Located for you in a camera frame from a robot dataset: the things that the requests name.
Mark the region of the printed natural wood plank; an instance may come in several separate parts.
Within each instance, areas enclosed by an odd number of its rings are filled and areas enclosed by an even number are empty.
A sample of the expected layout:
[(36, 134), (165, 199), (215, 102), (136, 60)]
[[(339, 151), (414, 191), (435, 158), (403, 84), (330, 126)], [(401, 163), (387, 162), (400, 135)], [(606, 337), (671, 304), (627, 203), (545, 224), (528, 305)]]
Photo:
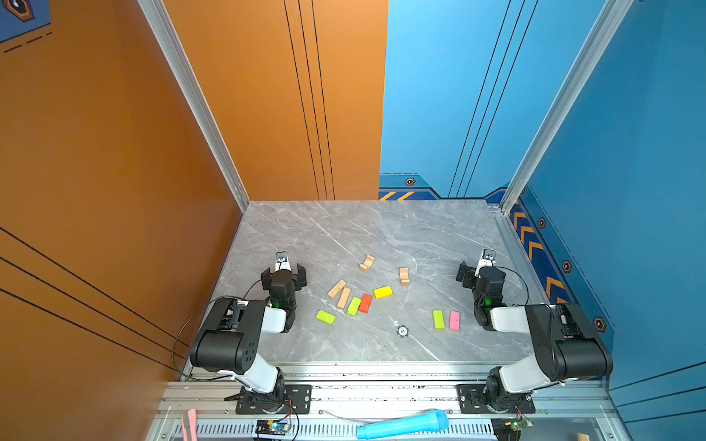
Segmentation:
[(340, 292), (342, 292), (342, 290), (344, 290), (344, 288), (346, 286), (347, 286), (347, 282), (345, 280), (341, 279), (340, 281), (338, 281), (338, 283), (336, 283), (336, 285), (333, 288), (331, 288), (331, 290), (329, 290), (329, 292), (327, 293), (327, 296), (329, 298), (335, 298), (336, 296), (338, 296), (338, 294), (340, 294)]

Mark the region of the plain natural wood plank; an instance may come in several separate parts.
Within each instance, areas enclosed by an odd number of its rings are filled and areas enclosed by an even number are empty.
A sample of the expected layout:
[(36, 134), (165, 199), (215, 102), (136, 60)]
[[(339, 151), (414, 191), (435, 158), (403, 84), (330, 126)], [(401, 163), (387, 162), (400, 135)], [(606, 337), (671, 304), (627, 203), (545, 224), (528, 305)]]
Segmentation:
[(343, 310), (347, 307), (347, 303), (349, 302), (350, 294), (351, 294), (351, 288), (348, 288), (348, 287), (343, 288), (343, 290), (340, 294), (340, 298), (338, 300), (338, 308)]

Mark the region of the wooden arch block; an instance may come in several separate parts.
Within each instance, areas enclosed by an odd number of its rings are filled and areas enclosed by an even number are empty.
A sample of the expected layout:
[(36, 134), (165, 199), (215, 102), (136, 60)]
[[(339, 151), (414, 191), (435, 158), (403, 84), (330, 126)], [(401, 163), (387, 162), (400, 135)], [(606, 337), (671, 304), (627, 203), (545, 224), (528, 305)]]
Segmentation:
[(367, 255), (364, 262), (360, 264), (360, 270), (363, 272), (368, 272), (372, 268), (374, 260), (375, 258), (372, 255)]
[(400, 268), (399, 269), (399, 279), (400, 283), (402, 286), (409, 286), (411, 283), (411, 279), (409, 277), (409, 270), (408, 268)]

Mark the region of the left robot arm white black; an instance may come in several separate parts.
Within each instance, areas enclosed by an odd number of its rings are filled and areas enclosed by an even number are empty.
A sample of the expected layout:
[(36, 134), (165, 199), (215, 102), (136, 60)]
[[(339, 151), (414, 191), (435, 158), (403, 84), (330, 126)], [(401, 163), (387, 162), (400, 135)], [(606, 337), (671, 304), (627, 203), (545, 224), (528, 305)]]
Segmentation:
[(287, 334), (296, 318), (296, 292), (307, 286), (304, 266), (292, 271), (280, 263), (261, 274), (268, 299), (221, 297), (213, 302), (189, 352), (195, 368), (222, 373), (243, 385), (233, 397), (246, 411), (278, 412), (289, 408), (281, 369), (258, 353), (262, 334)]

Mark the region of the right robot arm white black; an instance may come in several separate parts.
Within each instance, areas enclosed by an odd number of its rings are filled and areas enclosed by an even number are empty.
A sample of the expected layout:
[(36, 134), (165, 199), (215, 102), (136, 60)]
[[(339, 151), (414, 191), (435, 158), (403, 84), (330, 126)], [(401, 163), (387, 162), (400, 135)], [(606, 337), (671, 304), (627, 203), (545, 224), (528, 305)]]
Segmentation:
[(535, 413), (533, 394), (574, 380), (610, 376), (613, 360), (592, 322), (576, 303), (507, 306), (503, 297), (506, 272), (490, 260), (459, 265), (456, 280), (474, 297), (474, 317), (483, 329), (527, 334), (532, 353), (491, 369), (485, 383), (456, 387), (461, 411)]

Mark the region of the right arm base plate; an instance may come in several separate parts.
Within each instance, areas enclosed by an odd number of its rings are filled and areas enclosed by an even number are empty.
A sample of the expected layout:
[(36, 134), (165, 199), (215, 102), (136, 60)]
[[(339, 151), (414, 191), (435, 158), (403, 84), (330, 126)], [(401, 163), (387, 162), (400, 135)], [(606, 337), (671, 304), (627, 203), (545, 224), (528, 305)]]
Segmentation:
[(502, 387), (491, 389), (485, 384), (459, 384), (457, 400), (463, 415), (516, 413), (533, 415), (536, 407), (529, 393), (509, 393)]

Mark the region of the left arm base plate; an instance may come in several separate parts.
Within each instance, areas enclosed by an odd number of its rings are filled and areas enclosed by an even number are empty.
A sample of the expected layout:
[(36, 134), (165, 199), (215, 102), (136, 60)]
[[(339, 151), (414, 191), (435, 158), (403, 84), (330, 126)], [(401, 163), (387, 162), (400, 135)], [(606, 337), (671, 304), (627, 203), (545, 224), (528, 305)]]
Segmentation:
[(269, 394), (242, 389), (236, 396), (238, 415), (286, 415), (288, 412), (308, 415), (313, 387), (309, 384), (285, 384)]

